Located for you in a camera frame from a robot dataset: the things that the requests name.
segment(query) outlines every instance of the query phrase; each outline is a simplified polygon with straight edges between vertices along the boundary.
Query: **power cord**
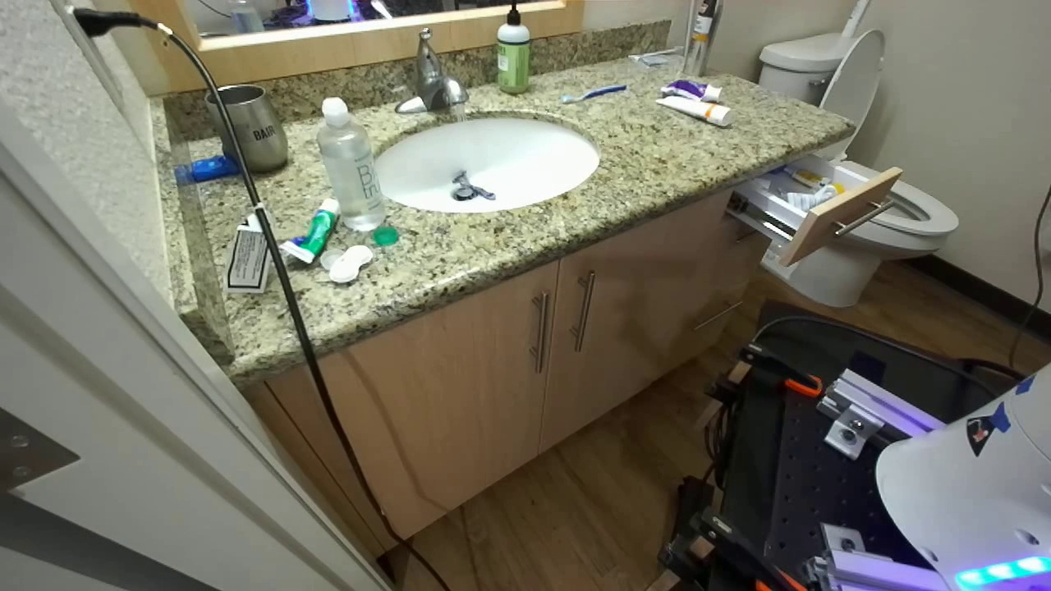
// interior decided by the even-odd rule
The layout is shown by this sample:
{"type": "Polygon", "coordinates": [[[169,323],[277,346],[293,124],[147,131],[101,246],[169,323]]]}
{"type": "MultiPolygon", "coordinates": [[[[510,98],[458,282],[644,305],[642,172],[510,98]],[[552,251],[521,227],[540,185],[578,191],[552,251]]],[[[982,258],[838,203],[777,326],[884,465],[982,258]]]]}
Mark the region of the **power cord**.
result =
{"type": "Polygon", "coordinates": [[[1045,303],[1045,256],[1043,256],[1043,228],[1045,228],[1045,216],[1047,216],[1047,203],[1051,203],[1051,186],[1045,195],[1045,203],[1043,203],[1043,214],[1039,214],[1039,223],[1030,227],[1030,263],[1039,268],[1039,292],[1036,298],[1029,303],[1029,311],[1015,331],[1015,342],[1011,342],[1011,352],[1009,352],[1009,369],[1015,369],[1020,362],[1020,347],[1021,347],[1021,334],[1029,329],[1029,323],[1039,314],[1043,303],[1045,303]]]}
{"type": "Polygon", "coordinates": [[[335,437],[337,437],[337,445],[341,445],[346,455],[353,460],[356,476],[360,479],[360,490],[365,490],[369,503],[371,503],[376,511],[380,516],[380,523],[386,523],[389,535],[397,541],[397,549],[406,549],[406,555],[415,555],[415,558],[426,567],[426,574],[429,574],[443,591],[450,591],[450,585],[441,578],[441,571],[437,571],[406,538],[401,538],[401,535],[396,531],[396,524],[392,524],[392,517],[386,516],[386,510],[380,510],[371,482],[365,479],[360,460],[358,460],[348,434],[346,434],[341,422],[337,422],[337,413],[335,413],[335,405],[332,405],[332,394],[330,394],[330,379],[327,379],[327,374],[322,374],[317,346],[311,346],[310,329],[305,329],[305,323],[302,323],[302,307],[300,307],[300,298],[297,298],[297,292],[293,292],[293,280],[288,280],[286,258],[284,258],[284,251],[281,251],[281,242],[277,242],[270,214],[267,214],[267,208],[264,208],[264,200],[260,200],[256,177],[249,175],[249,166],[248,166],[248,162],[244,162],[244,147],[241,147],[241,142],[238,142],[233,118],[230,118],[230,110],[226,110],[226,100],[221,98],[221,89],[216,89],[215,74],[210,74],[208,65],[197,58],[197,52],[194,52],[192,47],[183,47],[183,42],[174,36],[174,30],[165,26],[165,24],[146,20],[146,17],[139,17],[139,12],[105,12],[105,11],[81,11],[81,6],[73,6],[69,12],[75,17],[75,24],[78,24],[89,36],[105,36],[111,26],[146,26],[146,30],[154,30],[154,34],[160,34],[169,42],[174,42],[174,47],[192,58],[192,65],[197,70],[197,74],[205,77],[208,95],[210,95],[210,100],[215,100],[216,110],[221,110],[224,134],[230,138],[233,162],[238,162],[238,166],[241,166],[241,179],[244,179],[244,186],[248,186],[248,195],[249,195],[252,214],[256,214],[256,220],[260,220],[264,242],[267,242],[267,251],[270,251],[270,258],[272,258],[272,268],[277,268],[284,298],[286,298],[286,305],[288,305],[288,318],[293,318],[293,329],[297,329],[297,339],[300,339],[305,369],[310,369],[311,384],[317,384],[317,389],[319,389],[319,396],[322,396],[327,418],[330,418],[330,422],[332,422],[332,429],[335,429],[335,437]]]}

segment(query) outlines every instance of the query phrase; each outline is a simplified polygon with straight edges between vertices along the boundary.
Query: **faucet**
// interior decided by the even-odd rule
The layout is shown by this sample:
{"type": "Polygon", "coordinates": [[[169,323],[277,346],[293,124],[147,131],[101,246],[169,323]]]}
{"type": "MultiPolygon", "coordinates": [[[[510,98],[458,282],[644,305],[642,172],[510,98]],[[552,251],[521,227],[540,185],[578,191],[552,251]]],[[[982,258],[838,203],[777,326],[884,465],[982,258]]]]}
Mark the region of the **faucet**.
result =
{"type": "Polygon", "coordinates": [[[396,110],[410,115],[410,110],[450,110],[455,106],[467,100],[467,89],[443,73],[437,63],[437,52],[429,50],[429,26],[420,30],[420,47],[419,47],[419,95],[401,100],[396,110]]]}

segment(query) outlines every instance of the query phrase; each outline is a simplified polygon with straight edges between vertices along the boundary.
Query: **cup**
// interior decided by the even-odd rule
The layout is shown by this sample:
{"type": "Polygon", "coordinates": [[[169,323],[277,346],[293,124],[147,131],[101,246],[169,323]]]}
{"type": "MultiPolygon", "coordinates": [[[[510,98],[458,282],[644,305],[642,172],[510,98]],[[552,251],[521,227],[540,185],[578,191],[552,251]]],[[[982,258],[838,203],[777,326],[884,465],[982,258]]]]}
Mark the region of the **cup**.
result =
{"type": "MultiPolygon", "coordinates": [[[[249,172],[264,175],[264,172],[277,172],[288,162],[288,138],[284,131],[284,120],[267,106],[264,89],[224,85],[221,100],[230,110],[233,134],[241,142],[241,154],[249,172]]],[[[210,124],[224,138],[224,154],[230,162],[238,162],[233,143],[224,131],[221,107],[215,106],[215,98],[208,98],[205,106],[208,106],[210,124]]]]}

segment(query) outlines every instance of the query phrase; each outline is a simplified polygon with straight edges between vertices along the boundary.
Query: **cabinet handle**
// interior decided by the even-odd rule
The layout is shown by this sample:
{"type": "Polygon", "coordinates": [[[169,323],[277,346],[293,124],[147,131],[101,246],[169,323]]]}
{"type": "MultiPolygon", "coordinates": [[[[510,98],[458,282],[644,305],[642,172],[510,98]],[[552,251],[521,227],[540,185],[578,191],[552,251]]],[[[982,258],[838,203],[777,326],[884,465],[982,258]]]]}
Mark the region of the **cabinet handle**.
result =
{"type": "Polygon", "coordinates": [[[590,298],[596,298],[596,268],[578,276],[583,305],[578,305],[578,326],[571,329],[571,347],[583,352],[590,326],[590,298]]]}
{"type": "Polygon", "coordinates": [[[546,371],[550,362],[550,318],[552,318],[552,292],[532,295],[532,314],[537,314],[537,331],[532,331],[532,371],[546,371]]]}

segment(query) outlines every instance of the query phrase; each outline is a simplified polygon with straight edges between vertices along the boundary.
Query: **blue item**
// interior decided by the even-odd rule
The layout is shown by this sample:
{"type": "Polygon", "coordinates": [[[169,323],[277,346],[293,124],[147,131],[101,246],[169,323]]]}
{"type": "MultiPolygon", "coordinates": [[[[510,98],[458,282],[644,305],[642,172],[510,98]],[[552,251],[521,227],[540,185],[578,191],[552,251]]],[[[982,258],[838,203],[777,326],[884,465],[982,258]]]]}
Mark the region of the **blue item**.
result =
{"type": "Polygon", "coordinates": [[[238,177],[238,175],[241,175],[238,164],[224,154],[174,166],[178,185],[205,185],[205,179],[238,177]]]}

